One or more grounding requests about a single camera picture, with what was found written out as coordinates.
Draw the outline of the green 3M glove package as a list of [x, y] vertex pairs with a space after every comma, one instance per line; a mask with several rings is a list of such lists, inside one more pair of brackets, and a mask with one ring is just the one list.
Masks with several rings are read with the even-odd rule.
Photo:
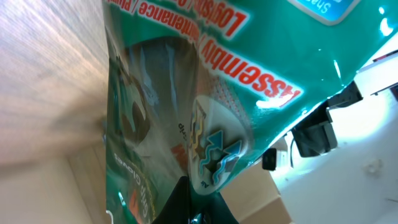
[[397, 1], [104, 1], [106, 211], [153, 223], [221, 190], [397, 32]]

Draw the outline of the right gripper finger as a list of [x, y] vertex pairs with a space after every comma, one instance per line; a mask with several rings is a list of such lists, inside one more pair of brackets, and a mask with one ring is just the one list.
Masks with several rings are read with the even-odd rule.
[[181, 177], [153, 224], [238, 224], [219, 192], [199, 195]]

